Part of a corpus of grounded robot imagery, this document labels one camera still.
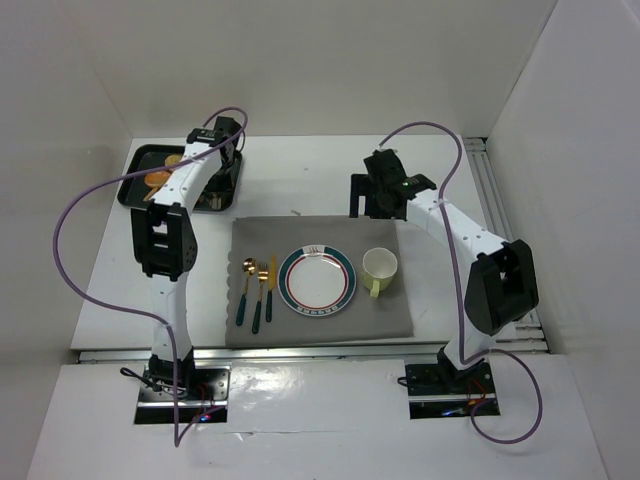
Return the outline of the silver metal tongs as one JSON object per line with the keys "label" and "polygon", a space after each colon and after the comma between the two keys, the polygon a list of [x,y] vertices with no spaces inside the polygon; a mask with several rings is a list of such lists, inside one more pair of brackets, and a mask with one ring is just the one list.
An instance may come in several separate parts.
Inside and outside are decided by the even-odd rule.
{"label": "silver metal tongs", "polygon": [[209,205],[213,211],[222,211],[224,206],[224,199],[217,192],[210,195]]}

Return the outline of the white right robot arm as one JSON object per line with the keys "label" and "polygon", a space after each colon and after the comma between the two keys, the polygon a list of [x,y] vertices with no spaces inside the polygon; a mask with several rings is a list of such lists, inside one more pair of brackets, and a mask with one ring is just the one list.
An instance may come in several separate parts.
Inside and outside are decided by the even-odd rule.
{"label": "white right robot arm", "polygon": [[437,355],[440,375],[453,382],[484,359],[503,328],[539,304],[533,254],[522,240],[509,242],[454,206],[422,174],[409,177],[391,149],[364,159],[366,172],[353,174],[349,216],[403,220],[449,249],[458,310],[456,338]]}

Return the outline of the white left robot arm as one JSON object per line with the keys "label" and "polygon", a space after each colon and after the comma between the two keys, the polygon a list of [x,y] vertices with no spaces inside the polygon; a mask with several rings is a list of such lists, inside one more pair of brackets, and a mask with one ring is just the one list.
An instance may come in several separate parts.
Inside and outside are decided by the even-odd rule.
{"label": "white left robot arm", "polygon": [[189,389],[194,384],[193,344],[187,327],[186,284],[198,244],[196,210],[222,212],[233,203],[242,154],[242,126],[227,116],[188,135],[184,159],[147,206],[131,211],[134,258],[149,279],[152,313],[162,321],[153,334],[149,376],[155,383]]}

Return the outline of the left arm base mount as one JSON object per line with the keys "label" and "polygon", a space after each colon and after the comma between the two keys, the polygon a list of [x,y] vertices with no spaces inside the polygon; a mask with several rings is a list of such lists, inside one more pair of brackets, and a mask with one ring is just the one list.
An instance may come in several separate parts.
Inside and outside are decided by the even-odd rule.
{"label": "left arm base mount", "polygon": [[[134,423],[136,425],[172,424],[173,387],[161,381],[153,381],[147,368],[142,374],[122,367],[122,376],[137,379],[140,383]],[[196,369],[189,387],[177,388],[179,421],[181,424],[226,423],[231,369],[229,366]]]}

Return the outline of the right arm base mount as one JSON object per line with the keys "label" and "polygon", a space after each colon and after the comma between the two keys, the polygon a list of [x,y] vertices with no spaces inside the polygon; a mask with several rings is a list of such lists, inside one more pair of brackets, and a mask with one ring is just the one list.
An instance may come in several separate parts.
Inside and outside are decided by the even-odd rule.
{"label": "right arm base mount", "polygon": [[396,382],[406,390],[411,420],[498,416],[500,407],[487,361],[454,379],[438,363],[406,364]]}

